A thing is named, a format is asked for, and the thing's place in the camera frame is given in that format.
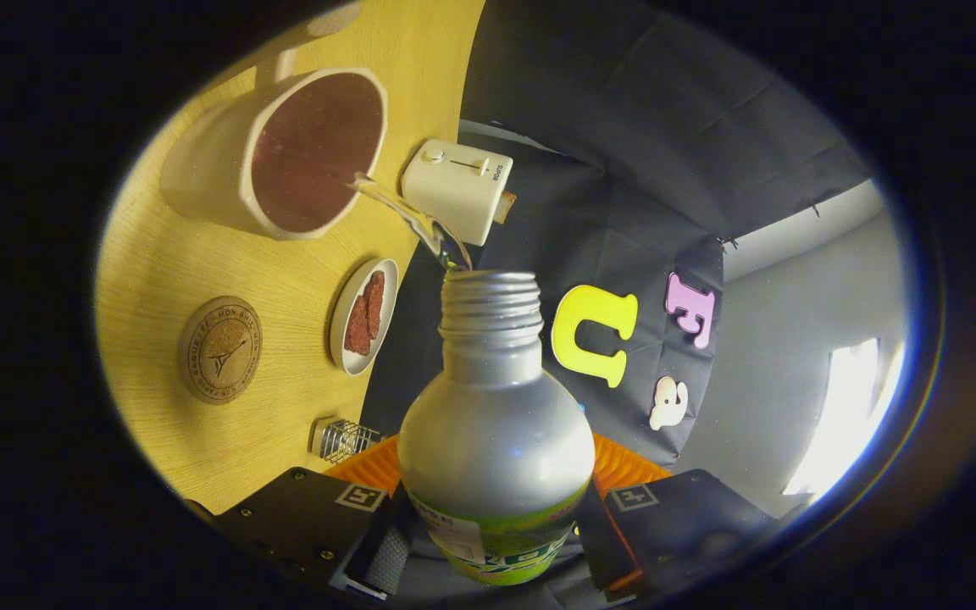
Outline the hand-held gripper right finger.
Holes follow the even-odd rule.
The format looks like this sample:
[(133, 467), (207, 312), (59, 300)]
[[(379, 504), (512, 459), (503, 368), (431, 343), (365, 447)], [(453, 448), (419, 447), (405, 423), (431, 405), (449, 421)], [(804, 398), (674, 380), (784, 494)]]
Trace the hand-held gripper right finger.
[(592, 585), (620, 602), (705, 585), (769, 545), (784, 521), (706, 470), (670, 474), (596, 434), (577, 528)]

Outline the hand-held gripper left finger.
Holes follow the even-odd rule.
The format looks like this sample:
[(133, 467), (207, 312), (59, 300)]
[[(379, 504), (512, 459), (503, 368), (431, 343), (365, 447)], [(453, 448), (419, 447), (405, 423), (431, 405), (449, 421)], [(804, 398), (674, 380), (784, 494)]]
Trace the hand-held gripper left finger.
[(395, 436), (322, 474), (290, 468), (222, 513), (187, 506), (296, 580), (372, 600), (397, 594), (412, 548)]

